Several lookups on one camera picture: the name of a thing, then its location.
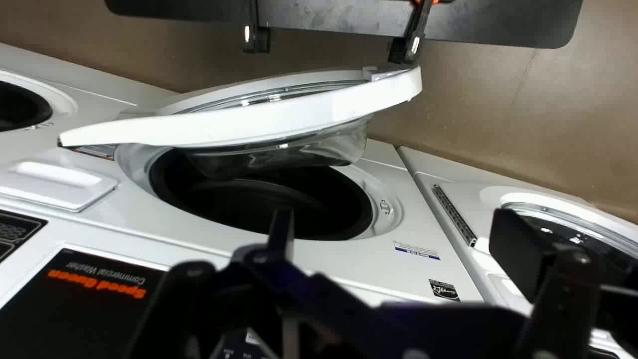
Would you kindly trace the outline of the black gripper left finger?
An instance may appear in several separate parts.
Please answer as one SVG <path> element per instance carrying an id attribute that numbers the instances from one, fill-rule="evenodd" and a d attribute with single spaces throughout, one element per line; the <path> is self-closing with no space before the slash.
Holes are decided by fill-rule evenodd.
<path id="1" fill-rule="evenodd" d="M 240 247 L 216 269 L 174 265 L 145 313 L 127 359 L 214 359 L 240 331 L 270 359 L 368 359 L 372 309 L 326 275 L 292 263 L 296 211 L 278 209 L 266 245 Z"/>

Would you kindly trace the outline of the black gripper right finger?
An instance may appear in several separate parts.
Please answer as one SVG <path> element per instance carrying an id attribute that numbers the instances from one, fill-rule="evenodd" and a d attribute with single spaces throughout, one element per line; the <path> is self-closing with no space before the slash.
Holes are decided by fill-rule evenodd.
<path id="1" fill-rule="evenodd" d="M 617 235 L 503 207 L 493 215 L 489 253 L 533 305 L 519 351 L 637 357 L 638 259 Z"/>

